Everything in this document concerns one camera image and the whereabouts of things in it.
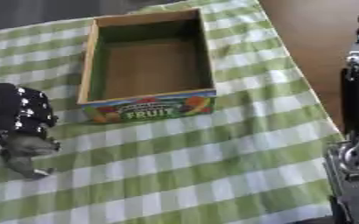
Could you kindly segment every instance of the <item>colorful label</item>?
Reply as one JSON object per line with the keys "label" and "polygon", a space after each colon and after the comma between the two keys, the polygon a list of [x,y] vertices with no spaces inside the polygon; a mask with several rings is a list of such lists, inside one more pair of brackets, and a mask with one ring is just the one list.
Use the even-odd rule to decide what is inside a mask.
{"label": "colorful label", "polygon": [[87,106],[86,113],[97,123],[119,123],[176,118],[209,114],[213,111],[214,98],[192,96],[189,98],[144,98],[133,103]]}

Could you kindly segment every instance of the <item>open box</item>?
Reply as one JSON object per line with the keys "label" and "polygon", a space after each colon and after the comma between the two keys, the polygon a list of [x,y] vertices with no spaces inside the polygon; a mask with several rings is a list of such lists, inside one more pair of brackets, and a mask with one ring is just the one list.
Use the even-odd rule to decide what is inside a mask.
{"label": "open box", "polygon": [[94,20],[78,100],[93,121],[207,114],[215,95],[199,10]]}

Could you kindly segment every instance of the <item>green checkered tablecloth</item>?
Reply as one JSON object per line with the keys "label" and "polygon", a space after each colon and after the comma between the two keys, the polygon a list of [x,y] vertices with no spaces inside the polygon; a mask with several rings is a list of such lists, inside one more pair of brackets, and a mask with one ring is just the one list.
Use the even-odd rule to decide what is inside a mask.
{"label": "green checkered tablecloth", "polygon": [[279,224],[330,214],[322,167],[341,138],[257,0],[200,7],[219,97],[212,115],[93,125],[76,102],[90,18],[0,31],[0,82],[45,91],[63,151],[24,181],[0,163],[0,223]]}

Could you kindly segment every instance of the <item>wooden table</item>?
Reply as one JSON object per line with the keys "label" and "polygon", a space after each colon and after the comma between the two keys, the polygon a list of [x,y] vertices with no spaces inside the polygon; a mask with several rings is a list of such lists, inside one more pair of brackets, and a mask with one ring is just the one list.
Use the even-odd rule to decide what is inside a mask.
{"label": "wooden table", "polygon": [[339,128],[339,74],[359,27],[359,1],[260,0],[299,68]]}

